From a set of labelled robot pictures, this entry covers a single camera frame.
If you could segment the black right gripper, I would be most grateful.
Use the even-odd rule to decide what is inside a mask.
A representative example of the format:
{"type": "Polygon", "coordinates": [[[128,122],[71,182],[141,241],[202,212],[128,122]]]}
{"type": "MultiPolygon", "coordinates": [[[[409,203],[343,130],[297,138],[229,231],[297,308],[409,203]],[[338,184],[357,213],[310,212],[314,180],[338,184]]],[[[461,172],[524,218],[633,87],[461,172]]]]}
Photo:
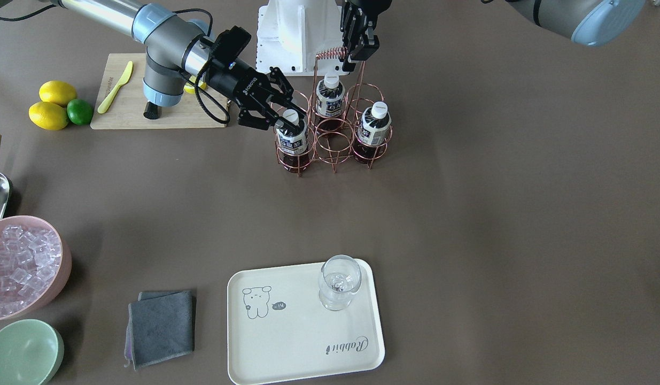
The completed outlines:
{"type": "Polygon", "coordinates": [[[264,74],[241,59],[236,59],[229,67],[208,61],[201,68],[201,73],[208,86],[238,106],[239,125],[268,130],[281,122],[283,131],[302,132],[300,122],[304,111],[293,102],[294,88],[279,67],[271,66],[268,73],[264,74]],[[270,105],[296,111],[298,124],[283,118],[270,105]]]}

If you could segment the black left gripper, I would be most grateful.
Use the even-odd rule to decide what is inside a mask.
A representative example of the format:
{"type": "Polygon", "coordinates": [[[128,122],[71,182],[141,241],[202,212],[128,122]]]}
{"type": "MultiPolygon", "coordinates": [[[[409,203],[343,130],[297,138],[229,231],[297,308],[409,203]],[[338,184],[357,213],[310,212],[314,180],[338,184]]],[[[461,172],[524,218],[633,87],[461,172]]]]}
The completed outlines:
{"type": "Polygon", "coordinates": [[[341,1],[342,71],[352,73],[357,61],[366,61],[378,51],[379,37],[374,32],[362,32],[370,22],[372,25],[376,24],[378,15],[382,12],[383,1],[341,1]]]}

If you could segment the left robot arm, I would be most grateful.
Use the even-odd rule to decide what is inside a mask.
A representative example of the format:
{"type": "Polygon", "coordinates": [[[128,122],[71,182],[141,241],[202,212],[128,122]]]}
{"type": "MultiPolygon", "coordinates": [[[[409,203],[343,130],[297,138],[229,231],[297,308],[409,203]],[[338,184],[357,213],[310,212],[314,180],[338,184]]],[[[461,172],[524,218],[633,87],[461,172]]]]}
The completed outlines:
{"type": "MultiPolygon", "coordinates": [[[[645,1],[506,1],[528,21],[572,42],[600,47],[634,22],[645,1]]],[[[391,1],[344,1],[340,12],[344,72],[352,72],[379,49],[378,16],[391,1]]]]}

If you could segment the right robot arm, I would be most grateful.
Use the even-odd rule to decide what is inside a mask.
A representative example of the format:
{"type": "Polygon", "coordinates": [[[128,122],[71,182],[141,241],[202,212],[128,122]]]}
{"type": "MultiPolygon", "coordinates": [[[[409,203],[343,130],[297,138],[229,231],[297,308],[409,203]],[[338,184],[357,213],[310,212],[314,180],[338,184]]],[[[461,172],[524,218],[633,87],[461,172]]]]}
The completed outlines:
{"type": "Polygon", "coordinates": [[[178,104],[190,76],[239,107],[239,125],[267,130],[305,129],[305,110],[293,102],[293,87],[280,68],[259,73],[239,59],[251,41],[241,27],[211,37],[194,22],[158,3],[137,1],[53,1],[58,6],[117,30],[146,47],[144,95],[161,107],[178,104]]]}

